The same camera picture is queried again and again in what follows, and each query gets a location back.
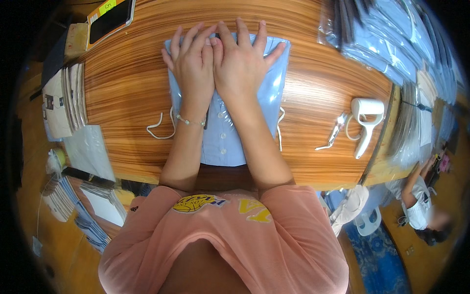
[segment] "white tape dispenser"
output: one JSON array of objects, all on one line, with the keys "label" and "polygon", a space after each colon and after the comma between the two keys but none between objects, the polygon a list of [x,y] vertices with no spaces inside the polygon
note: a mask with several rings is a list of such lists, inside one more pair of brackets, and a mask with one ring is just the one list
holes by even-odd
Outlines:
[{"label": "white tape dispenser", "polygon": [[[372,137],[372,131],[374,127],[378,125],[384,119],[384,103],[377,99],[372,98],[354,98],[351,101],[351,111],[352,114],[346,120],[345,132],[349,139],[351,140],[360,140],[359,145],[357,146],[354,157],[359,159],[364,151],[369,145],[370,138]],[[374,121],[366,121],[366,115],[376,115]],[[361,134],[355,138],[351,138],[348,134],[348,124],[353,116],[361,126],[363,126]]]}]

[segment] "pink t-shirt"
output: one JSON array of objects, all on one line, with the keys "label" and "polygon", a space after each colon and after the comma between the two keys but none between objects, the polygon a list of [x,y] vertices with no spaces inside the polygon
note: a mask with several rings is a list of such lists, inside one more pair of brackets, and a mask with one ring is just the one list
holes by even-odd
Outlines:
[{"label": "pink t-shirt", "polygon": [[311,187],[181,197],[160,186],[131,203],[104,250],[110,293],[156,293],[187,244],[206,239],[252,293],[345,293],[348,265]]}]

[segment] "smartphone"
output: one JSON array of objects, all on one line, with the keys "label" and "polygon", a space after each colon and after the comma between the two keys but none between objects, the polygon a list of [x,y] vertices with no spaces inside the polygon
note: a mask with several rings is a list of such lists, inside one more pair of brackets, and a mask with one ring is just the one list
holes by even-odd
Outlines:
[{"label": "smartphone", "polygon": [[131,19],[132,0],[124,0],[100,16],[90,26],[90,44]]}]

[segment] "tag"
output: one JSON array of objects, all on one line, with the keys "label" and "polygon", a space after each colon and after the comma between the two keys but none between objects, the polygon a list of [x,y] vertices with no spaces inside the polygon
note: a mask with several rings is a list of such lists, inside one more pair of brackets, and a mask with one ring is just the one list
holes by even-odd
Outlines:
[{"label": "tag", "polygon": [[100,16],[110,11],[111,8],[116,6],[116,0],[108,0],[103,5],[100,6]]},{"label": "tag", "polygon": [[38,238],[35,236],[32,237],[32,251],[38,257],[41,257],[42,244],[39,242]]}]

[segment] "hair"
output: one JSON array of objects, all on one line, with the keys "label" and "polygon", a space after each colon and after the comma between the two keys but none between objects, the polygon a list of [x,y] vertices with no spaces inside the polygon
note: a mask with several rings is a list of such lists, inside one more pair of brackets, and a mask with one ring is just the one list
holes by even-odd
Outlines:
[{"label": "hair", "polygon": [[415,230],[416,235],[421,238],[428,246],[434,246],[436,243],[441,243],[447,240],[452,232],[453,225],[451,222],[447,223],[442,230],[424,229]]}]

